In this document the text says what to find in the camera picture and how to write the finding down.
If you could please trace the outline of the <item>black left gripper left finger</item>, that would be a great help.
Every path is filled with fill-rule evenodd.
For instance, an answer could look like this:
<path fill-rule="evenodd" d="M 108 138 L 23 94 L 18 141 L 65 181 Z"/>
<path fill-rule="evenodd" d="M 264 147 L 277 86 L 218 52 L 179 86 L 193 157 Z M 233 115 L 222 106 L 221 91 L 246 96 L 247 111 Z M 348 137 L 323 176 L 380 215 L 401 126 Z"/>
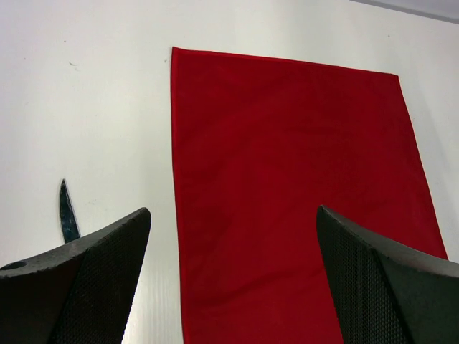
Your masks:
<path fill-rule="evenodd" d="M 2 343 L 121 343 L 151 229 L 141 208 L 1 268 Z"/>

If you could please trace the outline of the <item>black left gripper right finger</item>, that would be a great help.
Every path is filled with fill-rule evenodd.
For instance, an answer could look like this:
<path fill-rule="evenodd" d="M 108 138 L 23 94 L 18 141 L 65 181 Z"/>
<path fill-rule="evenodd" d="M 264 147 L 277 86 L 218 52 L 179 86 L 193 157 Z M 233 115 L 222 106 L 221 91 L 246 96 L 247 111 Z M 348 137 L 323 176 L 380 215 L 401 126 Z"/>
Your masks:
<path fill-rule="evenodd" d="M 345 343 L 458 343 L 458 264 L 326 206 L 316 231 Z"/>

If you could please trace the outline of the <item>red cloth napkin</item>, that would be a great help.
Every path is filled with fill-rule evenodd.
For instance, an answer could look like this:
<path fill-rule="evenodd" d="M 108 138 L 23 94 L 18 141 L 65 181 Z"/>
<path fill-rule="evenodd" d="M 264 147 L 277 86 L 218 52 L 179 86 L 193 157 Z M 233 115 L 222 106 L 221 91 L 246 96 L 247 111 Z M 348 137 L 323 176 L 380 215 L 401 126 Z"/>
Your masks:
<path fill-rule="evenodd" d="M 447 254 L 396 75 L 174 48 L 185 343 L 340 343 L 320 205 Z"/>

